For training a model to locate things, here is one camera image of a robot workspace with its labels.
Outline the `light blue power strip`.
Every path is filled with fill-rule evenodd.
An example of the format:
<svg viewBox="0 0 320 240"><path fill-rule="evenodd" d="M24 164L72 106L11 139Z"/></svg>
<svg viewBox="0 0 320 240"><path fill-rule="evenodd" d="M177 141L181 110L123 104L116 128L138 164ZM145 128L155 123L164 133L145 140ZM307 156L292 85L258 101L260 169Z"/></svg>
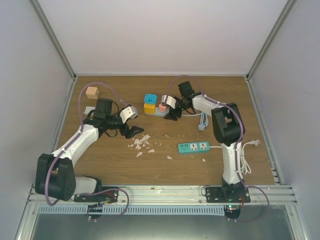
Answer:
<svg viewBox="0 0 320 240"><path fill-rule="evenodd" d="M169 113L169 109L167 108L164 112L160 111L158 107L155 108L154 113L146 113L146 115L156 116L163 118L166 114Z"/></svg>

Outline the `yellow cube socket adapter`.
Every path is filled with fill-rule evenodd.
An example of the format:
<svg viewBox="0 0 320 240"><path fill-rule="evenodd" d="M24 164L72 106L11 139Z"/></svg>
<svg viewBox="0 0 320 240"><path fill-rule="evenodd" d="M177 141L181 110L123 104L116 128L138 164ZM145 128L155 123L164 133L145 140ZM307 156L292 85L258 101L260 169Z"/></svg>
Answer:
<svg viewBox="0 0 320 240"><path fill-rule="evenodd" d="M145 114L153 115L156 113L156 105L150 103L144 103L143 110Z"/></svg>

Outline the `blue square plug adapter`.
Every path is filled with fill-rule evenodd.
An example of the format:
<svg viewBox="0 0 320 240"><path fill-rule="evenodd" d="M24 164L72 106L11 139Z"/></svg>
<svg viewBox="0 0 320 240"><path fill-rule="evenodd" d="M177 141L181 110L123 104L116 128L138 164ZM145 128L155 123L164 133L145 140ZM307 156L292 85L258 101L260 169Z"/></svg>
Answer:
<svg viewBox="0 0 320 240"><path fill-rule="evenodd" d="M144 96L144 103L149 105L155 105L157 103L157 95L152 93L147 93Z"/></svg>

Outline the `white 66W USB charger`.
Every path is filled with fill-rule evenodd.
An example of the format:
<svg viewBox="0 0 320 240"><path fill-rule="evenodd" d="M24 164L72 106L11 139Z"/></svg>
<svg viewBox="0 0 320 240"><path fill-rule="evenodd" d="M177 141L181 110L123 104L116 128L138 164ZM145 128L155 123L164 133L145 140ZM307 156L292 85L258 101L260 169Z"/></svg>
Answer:
<svg viewBox="0 0 320 240"><path fill-rule="evenodd" d="M86 106L83 112L84 115L88 115L90 111L94 111L96 108L94 106Z"/></svg>

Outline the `peach cube plug adapter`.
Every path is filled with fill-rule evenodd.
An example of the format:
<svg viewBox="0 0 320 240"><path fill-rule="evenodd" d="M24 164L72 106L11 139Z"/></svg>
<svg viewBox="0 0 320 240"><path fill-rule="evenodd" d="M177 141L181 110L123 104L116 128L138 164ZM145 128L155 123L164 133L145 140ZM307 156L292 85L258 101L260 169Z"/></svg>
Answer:
<svg viewBox="0 0 320 240"><path fill-rule="evenodd" d="M89 100L97 100L99 98L100 91L95 86L88 86L85 94Z"/></svg>

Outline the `teal power strip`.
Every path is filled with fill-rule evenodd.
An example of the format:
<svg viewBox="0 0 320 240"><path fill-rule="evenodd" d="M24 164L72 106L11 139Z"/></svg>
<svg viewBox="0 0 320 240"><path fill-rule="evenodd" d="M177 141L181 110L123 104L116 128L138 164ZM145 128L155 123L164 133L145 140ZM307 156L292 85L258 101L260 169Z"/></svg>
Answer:
<svg viewBox="0 0 320 240"><path fill-rule="evenodd" d="M180 154L206 153L210 150L208 141L184 142L177 145Z"/></svg>

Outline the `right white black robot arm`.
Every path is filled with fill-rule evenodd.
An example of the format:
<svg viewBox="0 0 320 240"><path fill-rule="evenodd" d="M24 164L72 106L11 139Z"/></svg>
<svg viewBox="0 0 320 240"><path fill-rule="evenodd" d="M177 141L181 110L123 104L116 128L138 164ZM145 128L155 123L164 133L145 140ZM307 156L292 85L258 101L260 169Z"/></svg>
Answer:
<svg viewBox="0 0 320 240"><path fill-rule="evenodd" d="M213 134L222 148L223 175L220 187L223 200L234 202L246 193L244 178L241 173L240 153L245 127L235 103L223 103L207 96L203 91L195 92L189 81L178 85L181 99L167 92L161 97L161 103L169 107L165 119L177 121L182 111L194 109L212 119Z"/></svg>

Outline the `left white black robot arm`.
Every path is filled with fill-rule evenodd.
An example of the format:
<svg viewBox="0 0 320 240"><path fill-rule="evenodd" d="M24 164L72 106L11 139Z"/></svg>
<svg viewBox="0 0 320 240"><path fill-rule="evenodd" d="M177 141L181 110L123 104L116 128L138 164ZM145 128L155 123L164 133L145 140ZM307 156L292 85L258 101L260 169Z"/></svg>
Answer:
<svg viewBox="0 0 320 240"><path fill-rule="evenodd" d="M92 202L103 197L101 180L95 177L76 177L74 167L83 153L109 130L116 130L126 139L142 133L143 128L127 124L128 120L138 117L138 110L127 105L112 112L115 102L100 98L94 109L81 119L76 133L60 148L50 154L43 153L37 160L35 192L45 196L48 205L50 198L68 201L73 196L84 195Z"/></svg>

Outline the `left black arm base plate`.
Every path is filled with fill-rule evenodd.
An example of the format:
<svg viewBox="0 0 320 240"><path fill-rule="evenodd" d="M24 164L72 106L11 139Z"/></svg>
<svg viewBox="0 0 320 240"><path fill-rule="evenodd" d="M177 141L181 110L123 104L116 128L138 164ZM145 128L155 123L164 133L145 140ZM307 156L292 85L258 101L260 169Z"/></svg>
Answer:
<svg viewBox="0 0 320 240"><path fill-rule="evenodd" d="M103 186L95 193L103 192L97 195L75 195L72 200L76 203L93 203L93 204L111 204L118 201L119 188L116 186Z"/></svg>

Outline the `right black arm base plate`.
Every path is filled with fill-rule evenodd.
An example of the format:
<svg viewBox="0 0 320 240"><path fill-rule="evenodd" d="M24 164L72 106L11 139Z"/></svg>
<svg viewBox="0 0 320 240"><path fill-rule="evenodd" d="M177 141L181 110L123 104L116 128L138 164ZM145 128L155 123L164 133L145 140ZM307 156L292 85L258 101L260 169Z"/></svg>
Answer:
<svg viewBox="0 0 320 240"><path fill-rule="evenodd" d="M200 194L206 198L207 203L250 203L251 198L248 190L243 186L227 187L205 185L201 188Z"/></svg>

